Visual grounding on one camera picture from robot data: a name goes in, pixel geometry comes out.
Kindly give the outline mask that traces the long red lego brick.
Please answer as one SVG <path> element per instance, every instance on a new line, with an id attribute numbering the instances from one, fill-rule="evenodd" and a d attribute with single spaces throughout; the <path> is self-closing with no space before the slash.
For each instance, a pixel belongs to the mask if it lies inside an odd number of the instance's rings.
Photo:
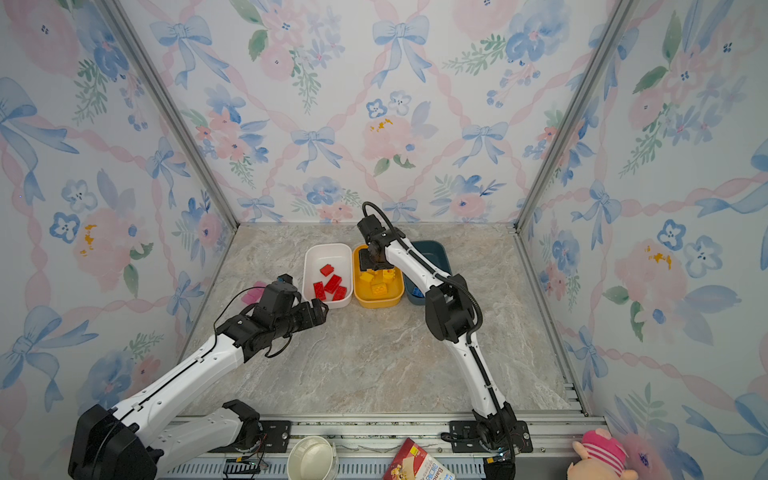
<path id="1" fill-rule="evenodd" d="M 327 299 L 325 285 L 322 281 L 313 284 L 313 291 L 316 299 L 320 301 L 325 301 Z"/>

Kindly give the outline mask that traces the yellow plastic container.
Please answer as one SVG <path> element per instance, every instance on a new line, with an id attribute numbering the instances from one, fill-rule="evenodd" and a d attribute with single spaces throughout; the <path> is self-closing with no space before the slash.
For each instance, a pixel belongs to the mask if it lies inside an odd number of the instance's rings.
<path id="1" fill-rule="evenodd" d="M 364 259 L 368 247 L 358 246 L 353 251 L 353 290 L 362 307 L 390 308 L 397 305 L 405 293 L 402 272 L 398 268 L 374 270 Z"/>

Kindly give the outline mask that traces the white plastic container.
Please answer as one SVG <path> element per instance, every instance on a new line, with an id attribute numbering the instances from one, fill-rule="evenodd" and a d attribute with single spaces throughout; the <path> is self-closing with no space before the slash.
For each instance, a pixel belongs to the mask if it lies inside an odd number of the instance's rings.
<path id="1" fill-rule="evenodd" d="M 318 244 L 304 257 L 301 293 L 330 309 L 346 307 L 353 295 L 352 250 L 342 243 Z"/>

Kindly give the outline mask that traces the dark teal plastic container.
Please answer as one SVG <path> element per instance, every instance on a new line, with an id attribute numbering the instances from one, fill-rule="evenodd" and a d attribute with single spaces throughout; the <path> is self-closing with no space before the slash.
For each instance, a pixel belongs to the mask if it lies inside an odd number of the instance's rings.
<path id="1" fill-rule="evenodd" d="M 452 274 L 452 269 L 444 246 L 435 240 L 419 240 L 412 243 L 414 248 L 419 251 L 427 260 L 437 266 L 448 275 Z M 418 288 L 411 279 L 404 275 L 405 294 L 410 303 L 416 306 L 424 306 L 425 298 L 416 298 L 412 295 L 412 290 Z"/>

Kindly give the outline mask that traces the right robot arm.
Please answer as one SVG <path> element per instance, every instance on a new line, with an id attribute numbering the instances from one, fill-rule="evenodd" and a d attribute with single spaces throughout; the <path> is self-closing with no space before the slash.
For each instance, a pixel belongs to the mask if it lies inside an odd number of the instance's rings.
<path id="1" fill-rule="evenodd" d="M 517 418 L 494 381 L 481 352 L 476 333 L 483 325 L 479 302 L 466 280 L 428 260 L 406 235 L 377 210 L 363 204 L 357 227 L 373 265 L 393 266 L 408 277 L 425 298 L 425 322 L 432 336 L 443 342 L 458 364 L 470 394 L 479 441 L 489 451 L 513 451 L 513 427 Z"/>

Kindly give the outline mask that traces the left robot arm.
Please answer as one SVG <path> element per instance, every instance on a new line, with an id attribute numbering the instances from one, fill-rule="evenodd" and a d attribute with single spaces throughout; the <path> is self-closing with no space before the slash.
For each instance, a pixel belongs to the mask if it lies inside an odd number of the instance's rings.
<path id="1" fill-rule="evenodd" d="M 112 407 L 94 405 L 78 419 L 68 474 L 73 479 L 154 479 L 218 448 L 252 452 L 268 435 L 260 414 L 230 400 L 196 421 L 172 422 L 220 378 L 273 344 L 324 324 L 328 306 L 305 300 L 289 275 L 260 287 L 258 302 L 219 316 L 212 335 L 160 379 Z"/>

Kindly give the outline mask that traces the pink lego brick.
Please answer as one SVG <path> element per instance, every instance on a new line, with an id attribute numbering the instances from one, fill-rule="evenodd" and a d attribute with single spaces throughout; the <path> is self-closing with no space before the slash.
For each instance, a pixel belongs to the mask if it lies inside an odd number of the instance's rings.
<path id="1" fill-rule="evenodd" d="M 264 289 L 267 284 L 263 281 L 257 281 L 251 286 L 241 297 L 241 301 L 245 305 L 258 303 L 263 295 Z"/>

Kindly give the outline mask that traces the white paper bowl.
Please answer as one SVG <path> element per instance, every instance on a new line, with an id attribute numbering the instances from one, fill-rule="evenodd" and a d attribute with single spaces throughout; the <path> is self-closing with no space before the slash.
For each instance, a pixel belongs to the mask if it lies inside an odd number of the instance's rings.
<path id="1" fill-rule="evenodd" d="M 290 480 L 334 480 L 338 475 L 337 449 L 320 436 L 303 438 L 290 451 L 286 472 Z"/>

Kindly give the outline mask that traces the red snack box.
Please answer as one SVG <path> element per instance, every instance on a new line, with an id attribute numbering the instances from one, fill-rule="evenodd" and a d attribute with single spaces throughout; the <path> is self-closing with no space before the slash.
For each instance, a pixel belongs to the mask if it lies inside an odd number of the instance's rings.
<path id="1" fill-rule="evenodd" d="M 456 475 L 411 438 L 407 438 L 385 470 L 382 479 L 455 480 Z"/>

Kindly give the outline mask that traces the pink plush toy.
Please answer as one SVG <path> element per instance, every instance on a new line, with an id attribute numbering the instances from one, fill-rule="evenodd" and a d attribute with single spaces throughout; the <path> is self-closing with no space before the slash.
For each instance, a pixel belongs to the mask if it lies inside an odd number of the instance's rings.
<path id="1" fill-rule="evenodd" d="M 579 460 L 569 465 L 568 480 L 639 479 L 635 470 L 626 467 L 628 454 L 623 445 L 606 429 L 588 431 L 571 446 Z"/>

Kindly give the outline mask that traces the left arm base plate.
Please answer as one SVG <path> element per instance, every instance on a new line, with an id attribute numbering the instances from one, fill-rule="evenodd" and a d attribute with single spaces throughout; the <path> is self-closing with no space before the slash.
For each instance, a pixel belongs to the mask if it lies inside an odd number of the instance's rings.
<path id="1" fill-rule="evenodd" d="M 292 426 L 289 420 L 261 420 L 258 427 L 252 424 L 234 443 L 215 448 L 211 453 L 286 453 Z"/>

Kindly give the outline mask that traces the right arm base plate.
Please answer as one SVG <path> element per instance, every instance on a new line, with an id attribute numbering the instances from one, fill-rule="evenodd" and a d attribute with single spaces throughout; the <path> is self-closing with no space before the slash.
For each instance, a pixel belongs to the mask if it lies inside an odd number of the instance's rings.
<path id="1" fill-rule="evenodd" d="M 500 429 L 480 421 L 451 421 L 440 438 L 454 453 L 520 454 L 534 450 L 528 425 L 520 420 Z"/>

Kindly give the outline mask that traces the aluminium rail frame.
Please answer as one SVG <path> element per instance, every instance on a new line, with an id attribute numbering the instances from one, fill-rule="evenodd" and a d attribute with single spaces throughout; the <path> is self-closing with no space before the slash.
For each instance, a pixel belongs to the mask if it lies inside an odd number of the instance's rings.
<path id="1" fill-rule="evenodd" d="M 589 430 L 606 426 L 599 416 L 576 408 L 521 411 L 533 449 L 516 456 L 519 479 L 561 479 L 576 459 L 573 441 Z M 441 438 L 449 432 L 467 437 L 474 433 L 469 413 L 403 413 L 371 415 L 284 415 L 262 420 L 270 433 L 264 448 L 244 461 L 232 448 L 196 454 L 162 473 L 164 479 L 285 479 L 292 448 L 317 436 L 334 446 L 336 475 L 340 479 L 379 479 L 407 439 L 412 439 L 459 479 L 485 478 L 488 452 L 472 444 L 452 444 Z"/>

